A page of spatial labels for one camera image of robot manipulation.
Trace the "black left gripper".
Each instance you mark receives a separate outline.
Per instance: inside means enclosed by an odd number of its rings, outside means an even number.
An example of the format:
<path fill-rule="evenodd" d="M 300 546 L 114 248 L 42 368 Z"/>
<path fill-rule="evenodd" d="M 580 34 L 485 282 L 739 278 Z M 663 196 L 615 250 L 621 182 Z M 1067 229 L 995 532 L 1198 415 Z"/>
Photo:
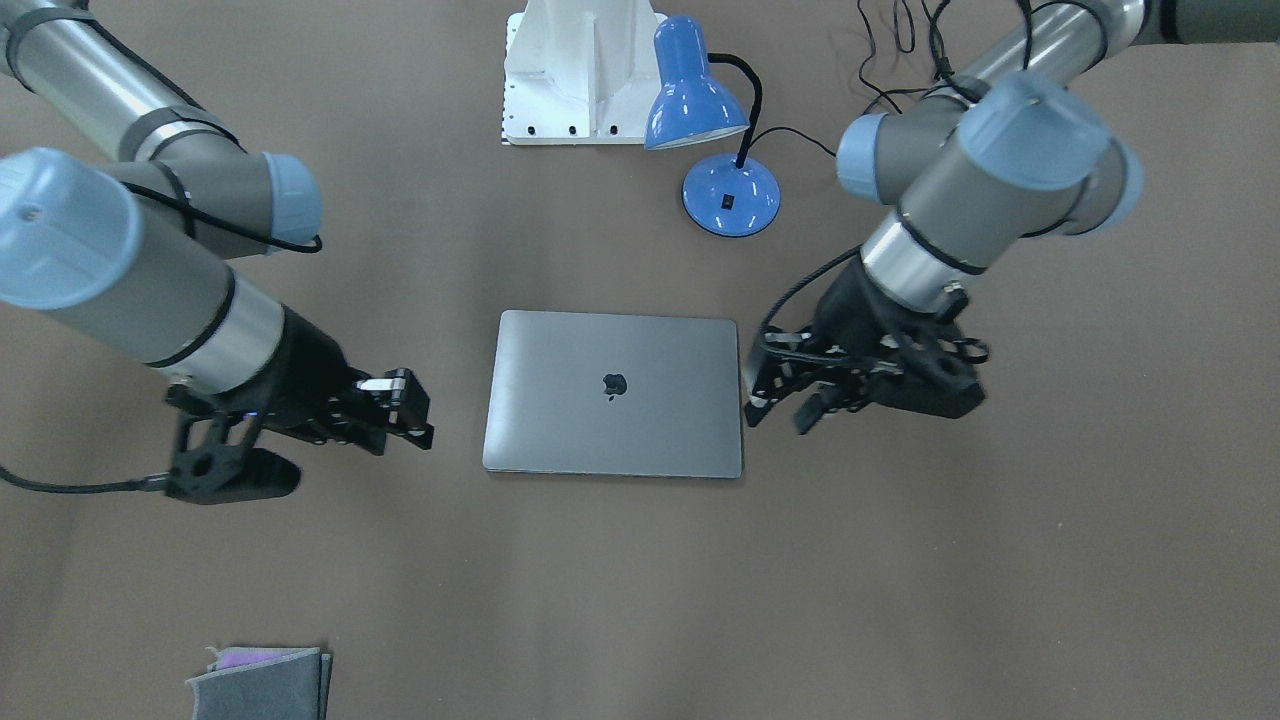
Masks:
<path fill-rule="evenodd" d="M 837 269 L 815 305 L 809 323 L 799 331 L 773 325 L 780 310 L 810 283 Z M 817 391 L 794 413 L 799 436 L 812 432 L 829 414 L 845 410 L 850 401 L 867 398 L 867 378 L 881 365 L 884 334 L 899 337 L 904 346 L 927 336 L 969 337 L 957 318 L 970 297 L 957 281 L 947 281 L 933 311 L 915 311 L 891 299 L 864 268 L 860 258 L 835 258 L 803 277 L 765 313 L 765 334 L 756 341 L 742 366 L 748 400 L 742 406 L 749 428 L 758 427 L 782 398 L 815 383 Z"/>

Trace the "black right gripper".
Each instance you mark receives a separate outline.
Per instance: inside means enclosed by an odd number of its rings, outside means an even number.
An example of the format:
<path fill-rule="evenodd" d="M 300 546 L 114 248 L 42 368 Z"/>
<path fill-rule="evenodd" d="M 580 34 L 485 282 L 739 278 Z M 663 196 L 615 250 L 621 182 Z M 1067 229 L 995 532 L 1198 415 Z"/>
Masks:
<path fill-rule="evenodd" d="M 198 421 L 224 416 L 233 427 L 260 420 L 264 429 L 311 445 L 353 445 L 380 456 L 394 436 L 422 451 L 433 447 L 431 398 L 408 368 L 380 378 L 348 365 L 338 343 L 289 307 L 282 337 L 265 365 L 243 384 L 205 393 L 172 383 L 165 402 Z"/>

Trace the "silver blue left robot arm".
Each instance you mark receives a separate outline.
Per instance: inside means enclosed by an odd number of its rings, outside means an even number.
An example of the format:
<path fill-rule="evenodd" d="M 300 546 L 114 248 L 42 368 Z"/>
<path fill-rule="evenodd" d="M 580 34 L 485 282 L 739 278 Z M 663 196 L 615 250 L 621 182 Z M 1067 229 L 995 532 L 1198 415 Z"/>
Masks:
<path fill-rule="evenodd" d="M 1069 85 L 1137 45 L 1276 40 L 1275 1 L 1047 1 L 910 110 L 855 119 L 838 181 L 888 215 L 828 263 L 838 275 L 806 325 L 762 320 L 745 421 L 803 391 L 801 434 L 872 404 L 947 419 L 978 407 L 989 350 L 957 325 L 973 282 L 1019 240 L 1120 222 L 1143 188 L 1137 155 Z"/>

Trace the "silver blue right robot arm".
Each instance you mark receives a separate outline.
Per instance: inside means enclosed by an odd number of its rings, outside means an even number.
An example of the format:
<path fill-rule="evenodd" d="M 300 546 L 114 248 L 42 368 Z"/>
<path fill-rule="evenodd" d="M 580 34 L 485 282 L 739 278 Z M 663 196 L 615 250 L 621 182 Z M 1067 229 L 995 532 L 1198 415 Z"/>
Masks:
<path fill-rule="evenodd" d="M 321 249 L 323 200 L 297 158 L 248 152 L 105 31 L 84 1 L 5 1 L 3 73 L 113 156 L 3 159 L 3 301 L 163 374 L 198 421 L 252 421 L 381 454 L 433 442 L 412 373 L 374 377 L 260 290 L 233 258 Z"/>

